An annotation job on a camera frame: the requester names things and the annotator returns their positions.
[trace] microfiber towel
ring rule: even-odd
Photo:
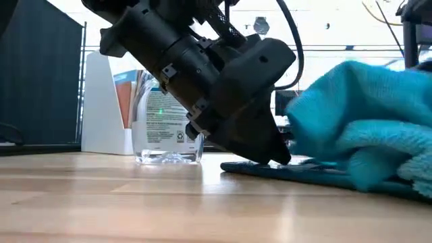
[[[390,178],[432,198],[432,76],[344,62],[287,107],[294,155],[348,172],[357,190]]]

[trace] black curtain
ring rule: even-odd
[[[82,26],[45,0],[19,0],[0,39],[0,122],[26,144],[75,141]]]

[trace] wood grain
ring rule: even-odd
[[[430,242],[432,208],[86,153],[0,158],[0,242]]]

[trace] clear plastic bottle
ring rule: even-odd
[[[143,73],[132,115],[132,145],[139,164],[199,163],[204,136],[187,137],[187,110],[171,94],[163,94],[159,83]]]

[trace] bottle label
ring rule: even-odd
[[[135,142],[146,144],[152,151],[195,153],[199,139],[193,141],[186,135],[187,110],[171,95],[152,88],[147,98],[146,119],[134,122],[132,129],[146,131]]]

